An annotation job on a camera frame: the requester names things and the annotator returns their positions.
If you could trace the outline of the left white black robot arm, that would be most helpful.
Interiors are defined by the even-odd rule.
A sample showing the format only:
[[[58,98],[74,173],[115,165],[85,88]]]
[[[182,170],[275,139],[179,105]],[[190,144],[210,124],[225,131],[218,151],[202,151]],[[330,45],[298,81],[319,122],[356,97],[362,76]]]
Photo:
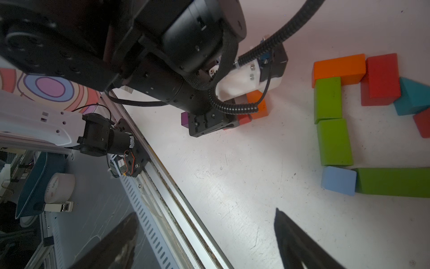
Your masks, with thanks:
[[[2,1],[1,56],[33,75],[66,78],[109,93],[122,85],[198,119],[198,137],[233,128],[255,105],[216,96],[232,70],[271,52],[322,6],[306,1],[271,37],[242,56],[246,22],[239,1]]]

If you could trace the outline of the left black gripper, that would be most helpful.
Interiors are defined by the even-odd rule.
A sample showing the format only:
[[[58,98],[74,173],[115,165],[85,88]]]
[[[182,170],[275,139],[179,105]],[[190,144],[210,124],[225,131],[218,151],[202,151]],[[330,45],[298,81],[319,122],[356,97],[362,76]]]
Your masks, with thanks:
[[[225,114],[217,109],[211,109],[205,114],[188,114],[189,135],[200,137],[219,130],[227,130],[238,127],[237,115]]]

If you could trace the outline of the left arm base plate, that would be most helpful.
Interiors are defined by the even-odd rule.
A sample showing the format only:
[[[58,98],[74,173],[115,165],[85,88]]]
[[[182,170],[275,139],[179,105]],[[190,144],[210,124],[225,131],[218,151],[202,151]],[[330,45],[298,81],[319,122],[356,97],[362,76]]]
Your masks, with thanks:
[[[129,149],[121,151],[120,154],[107,155],[109,167],[113,174],[113,170],[115,170],[118,176],[135,178],[141,173],[151,158],[124,118],[119,120],[114,130],[130,136],[131,142]]]

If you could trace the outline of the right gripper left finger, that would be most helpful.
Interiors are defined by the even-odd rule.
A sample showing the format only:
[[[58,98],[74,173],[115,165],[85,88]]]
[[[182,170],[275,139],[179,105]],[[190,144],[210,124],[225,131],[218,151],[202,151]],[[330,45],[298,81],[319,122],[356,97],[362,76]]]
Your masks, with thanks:
[[[130,269],[134,262],[139,226],[137,214],[129,214],[71,267],[73,269]]]

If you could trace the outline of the orange block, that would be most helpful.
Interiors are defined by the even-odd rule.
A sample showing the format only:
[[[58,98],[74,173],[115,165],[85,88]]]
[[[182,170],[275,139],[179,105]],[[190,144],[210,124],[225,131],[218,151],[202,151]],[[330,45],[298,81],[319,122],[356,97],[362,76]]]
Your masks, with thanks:
[[[358,84],[365,74],[365,54],[317,61],[312,68],[312,88],[317,80],[332,77],[340,77],[342,86]]]
[[[263,96],[263,93],[259,90],[252,91],[246,94],[248,103],[257,103],[260,98]],[[265,100],[262,100],[258,104],[258,112],[250,115],[253,120],[260,119],[269,116],[268,108]]]

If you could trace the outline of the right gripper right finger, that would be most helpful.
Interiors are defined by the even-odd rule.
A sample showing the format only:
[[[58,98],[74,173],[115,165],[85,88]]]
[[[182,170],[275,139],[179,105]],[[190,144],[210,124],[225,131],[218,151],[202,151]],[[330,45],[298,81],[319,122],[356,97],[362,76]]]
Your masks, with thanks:
[[[274,231],[284,268],[342,269],[343,266],[283,211],[276,209]]]

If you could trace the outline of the green block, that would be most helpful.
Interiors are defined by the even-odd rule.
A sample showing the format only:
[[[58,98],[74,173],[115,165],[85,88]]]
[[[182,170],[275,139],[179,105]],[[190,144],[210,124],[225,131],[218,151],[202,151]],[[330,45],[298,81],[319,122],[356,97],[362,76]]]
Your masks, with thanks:
[[[342,84],[340,77],[316,80],[314,87],[314,122],[339,119],[342,112]]]
[[[354,164],[347,121],[344,118],[320,121],[317,133],[322,166],[347,167]]]
[[[365,195],[429,198],[429,168],[356,168],[356,192]]]

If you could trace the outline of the light blue cube block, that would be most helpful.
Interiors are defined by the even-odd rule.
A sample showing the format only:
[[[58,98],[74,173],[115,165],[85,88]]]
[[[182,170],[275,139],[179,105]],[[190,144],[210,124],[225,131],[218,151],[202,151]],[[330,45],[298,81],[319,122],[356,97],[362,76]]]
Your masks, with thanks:
[[[321,187],[333,192],[354,196],[357,172],[338,167],[325,167],[322,172]]]

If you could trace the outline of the red block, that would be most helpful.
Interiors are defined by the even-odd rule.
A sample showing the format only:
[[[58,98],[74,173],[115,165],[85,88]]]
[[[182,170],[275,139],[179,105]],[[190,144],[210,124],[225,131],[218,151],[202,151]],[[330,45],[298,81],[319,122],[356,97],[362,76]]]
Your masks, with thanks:
[[[248,114],[238,115],[237,119],[238,119],[240,126],[247,124],[247,123],[250,123],[252,121],[252,117]]]
[[[422,138],[430,138],[430,108],[413,116],[415,125]]]
[[[366,68],[361,81],[362,106],[390,105],[401,97],[396,53],[369,57]]]

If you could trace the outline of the teal triangle block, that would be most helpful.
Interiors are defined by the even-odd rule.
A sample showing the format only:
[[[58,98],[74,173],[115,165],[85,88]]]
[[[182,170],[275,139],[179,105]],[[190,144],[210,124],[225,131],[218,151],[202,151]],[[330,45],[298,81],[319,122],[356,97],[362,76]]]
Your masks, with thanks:
[[[401,77],[401,97],[394,102],[397,115],[411,115],[420,113],[430,107],[430,87]]]

